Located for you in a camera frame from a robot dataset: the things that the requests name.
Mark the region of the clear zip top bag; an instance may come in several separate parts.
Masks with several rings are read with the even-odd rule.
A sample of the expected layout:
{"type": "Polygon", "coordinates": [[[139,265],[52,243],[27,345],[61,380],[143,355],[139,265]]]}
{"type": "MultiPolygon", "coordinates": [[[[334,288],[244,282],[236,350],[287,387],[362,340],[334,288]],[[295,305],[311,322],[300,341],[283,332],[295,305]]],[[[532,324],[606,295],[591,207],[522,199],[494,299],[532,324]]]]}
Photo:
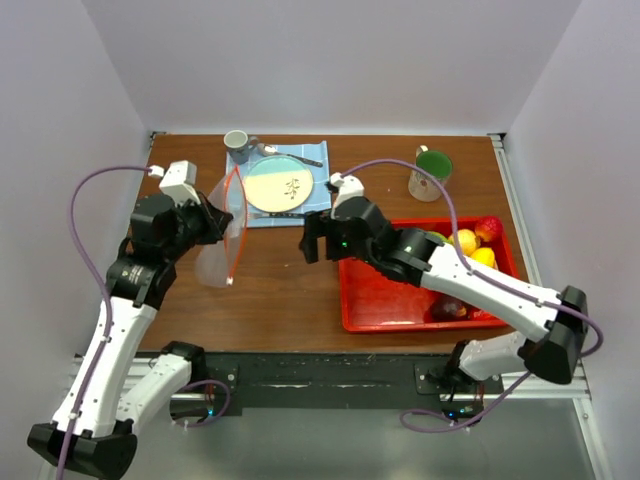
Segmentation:
{"type": "Polygon", "coordinates": [[[248,205],[239,169],[234,167],[208,196],[209,203],[232,215],[222,239],[205,245],[195,262],[198,281],[209,287],[225,288],[233,284],[248,224],[248,205]]]}

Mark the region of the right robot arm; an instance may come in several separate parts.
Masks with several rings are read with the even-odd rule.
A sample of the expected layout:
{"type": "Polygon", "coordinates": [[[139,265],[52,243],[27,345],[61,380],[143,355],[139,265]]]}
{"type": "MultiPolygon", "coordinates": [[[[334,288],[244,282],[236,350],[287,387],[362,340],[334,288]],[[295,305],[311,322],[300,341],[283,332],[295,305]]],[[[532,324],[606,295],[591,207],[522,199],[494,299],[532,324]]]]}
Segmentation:
{"type": "Polygon", "coordinates": [[[452,390],[466,393],[493,375],[519,371],[554,384],[572,381],[589,330],[584,291],[528,284],[459,256],[432,233],[396,227],[364,197],[305,214],[299,248],[307,263],[318,261],[320,238],[329,260],[360,260],[391,281],[449,295],[513,328],[456,345],[441,375],[452,390]]]}

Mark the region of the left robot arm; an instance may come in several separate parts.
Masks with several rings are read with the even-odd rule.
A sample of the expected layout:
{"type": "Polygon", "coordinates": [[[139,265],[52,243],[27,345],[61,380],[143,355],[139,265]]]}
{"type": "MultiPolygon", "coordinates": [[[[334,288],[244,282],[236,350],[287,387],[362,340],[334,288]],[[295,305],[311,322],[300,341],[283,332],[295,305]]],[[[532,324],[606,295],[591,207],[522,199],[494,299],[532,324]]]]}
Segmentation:
{"type": "Polygon", "coordinates": [[[139,343],[176,279],[176,263],[196,245],[222,243],[238,214],[199,194],[176,203],[165,194],[139,200],[116,261],[100,282],[104,295],[81,367],[53,419],[35,424],[28,446],[57,469],[121,479],[143,425],[178,392],[213,384],[203,348],[172,341],[138,387],[122,388],[139,343]]]}

